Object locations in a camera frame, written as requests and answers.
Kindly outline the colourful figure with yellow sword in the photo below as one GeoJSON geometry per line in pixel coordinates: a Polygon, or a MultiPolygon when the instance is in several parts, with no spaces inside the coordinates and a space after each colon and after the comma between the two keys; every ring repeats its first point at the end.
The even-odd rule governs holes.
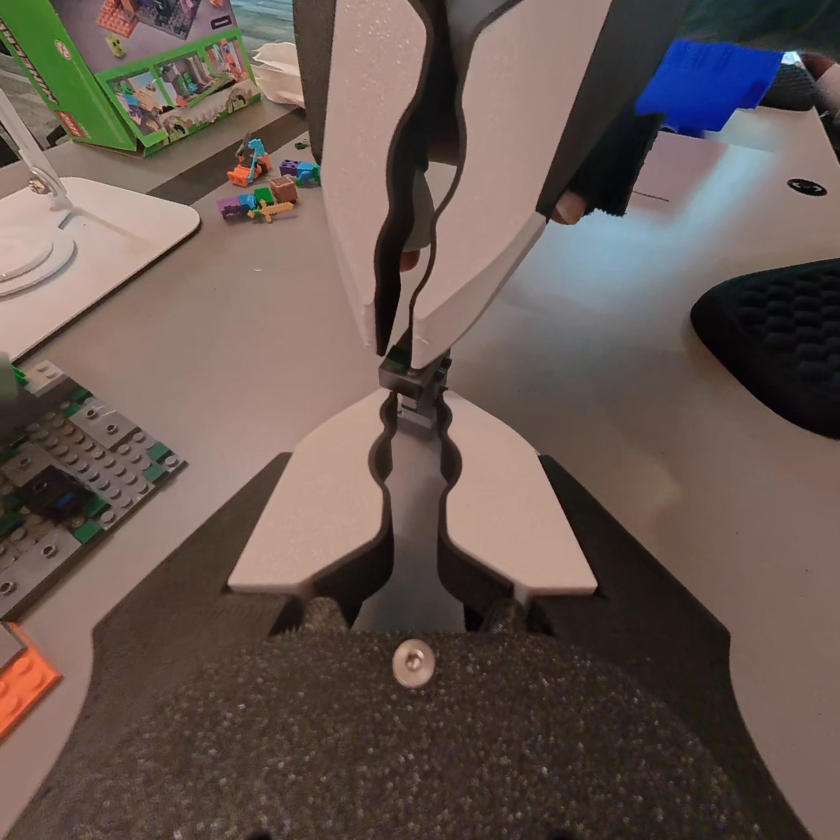
{"type": "Polygon", "coordinates": [[[298,215],[295,203],[276,201],[267,188],[258,188],[253,192],[218,198],[216,207],[222,219],[226,222],[249,219],[272,224],[298,215]]]}

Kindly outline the green toy box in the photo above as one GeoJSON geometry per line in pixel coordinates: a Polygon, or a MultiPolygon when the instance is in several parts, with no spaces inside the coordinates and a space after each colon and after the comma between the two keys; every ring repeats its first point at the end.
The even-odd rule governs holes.
{"type": "Polygon", "coordinates": [[[83,144],[148,156],[260,97],[226,1],[2,1],[1,34],[83,144]]]}

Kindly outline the grey brick pillar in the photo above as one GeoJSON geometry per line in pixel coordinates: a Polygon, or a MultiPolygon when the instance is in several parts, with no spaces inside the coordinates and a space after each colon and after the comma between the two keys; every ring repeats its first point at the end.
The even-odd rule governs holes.
{"type": "Polygon", "coordinates": [[[411,366],[411,340],[404,334],[379,366],[379,383],[398,394],[397,424],[405,434],[431,440],[438,430],[438,398],[447,390],[451,350],[422,369],[411,366]]]}

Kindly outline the orange figure with blue pickaxe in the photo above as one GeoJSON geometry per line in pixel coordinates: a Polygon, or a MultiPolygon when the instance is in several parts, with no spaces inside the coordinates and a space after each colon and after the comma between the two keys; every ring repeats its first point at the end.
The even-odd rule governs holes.
{"type": "Polygon", "coordinates": [[[236,166],[227,172],[227,179],[239,187],[248,187],[270,169],[270,159],[262,140],[247,134],[236,150],[236,166]]]}

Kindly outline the grey baseplate brick building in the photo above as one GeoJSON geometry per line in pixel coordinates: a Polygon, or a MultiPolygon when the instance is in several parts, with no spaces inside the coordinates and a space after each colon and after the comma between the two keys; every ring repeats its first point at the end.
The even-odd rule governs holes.
{"type": "Polygon", "coordinates": [[[12,366],[2,409],[2,740],[60,682],[20,619],[186,467],[47,360],[12,366]]]}

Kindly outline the blue plastic bin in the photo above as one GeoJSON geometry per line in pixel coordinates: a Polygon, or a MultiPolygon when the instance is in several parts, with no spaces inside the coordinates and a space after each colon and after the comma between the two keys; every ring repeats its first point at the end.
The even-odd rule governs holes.
{"type": "Polygon", "coordinates": [[[635,104],[660,114],[678,134],[720,131],[738,109],[755,109],[776,78],[784,53],[687,39],[672,43],[635,104]]]}

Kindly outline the black quilted elbow pad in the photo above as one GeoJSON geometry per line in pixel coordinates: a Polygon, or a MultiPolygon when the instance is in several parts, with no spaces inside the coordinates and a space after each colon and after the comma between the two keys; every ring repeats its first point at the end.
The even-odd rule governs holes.
{"type": "Polygon", "coordinates": [[[692,307],[697,337],[762,404],[839,439],[839,260],[725,280],[692,307]]]}

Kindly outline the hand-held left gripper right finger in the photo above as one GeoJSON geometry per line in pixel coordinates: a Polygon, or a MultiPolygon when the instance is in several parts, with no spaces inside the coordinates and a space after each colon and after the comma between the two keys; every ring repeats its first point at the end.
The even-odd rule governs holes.
{"type": "Polygon", "coordinates": [[[455,392],[437,400],[437,576],[478,627],[491,608],[592,598],[597,581],[538,451],[455,392]]]}

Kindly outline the person's right forearm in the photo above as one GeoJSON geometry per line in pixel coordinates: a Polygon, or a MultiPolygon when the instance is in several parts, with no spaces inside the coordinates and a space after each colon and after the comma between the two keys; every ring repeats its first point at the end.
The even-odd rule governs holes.
{"type": "Polygon", "coordinates": [[[678,39],[796,51],[839,61],[838,1],[692,1],[678,39]]]}

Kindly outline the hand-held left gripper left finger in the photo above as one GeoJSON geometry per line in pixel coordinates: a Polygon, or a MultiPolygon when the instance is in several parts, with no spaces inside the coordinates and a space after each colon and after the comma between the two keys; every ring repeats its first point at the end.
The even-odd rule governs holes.
{"type": "Polygon", "coordinates": [[[386,480],[396,395],[380,388],[310,432],[291,454],[227,579],[248,595],[334,600],[354,624],[392,576],[386,480]]]}

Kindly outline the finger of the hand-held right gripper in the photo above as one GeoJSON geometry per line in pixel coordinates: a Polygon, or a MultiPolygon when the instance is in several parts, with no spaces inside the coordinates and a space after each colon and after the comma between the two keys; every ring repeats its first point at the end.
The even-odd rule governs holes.
{"type": "Polygon", "coordinates": [[[412,367],[462,338],[547,225],[537,210],[611,3],[524,1],[478,26],[459,93],[464,159],[412,305],[412,367]]]}
{"type": "Polygon", "coordinates": [[[335,5],[322,196],[350,309],[366,347],[389,348],[400,256],[414,220],[411,134],[434,41],[420,2],[335,5]]]}

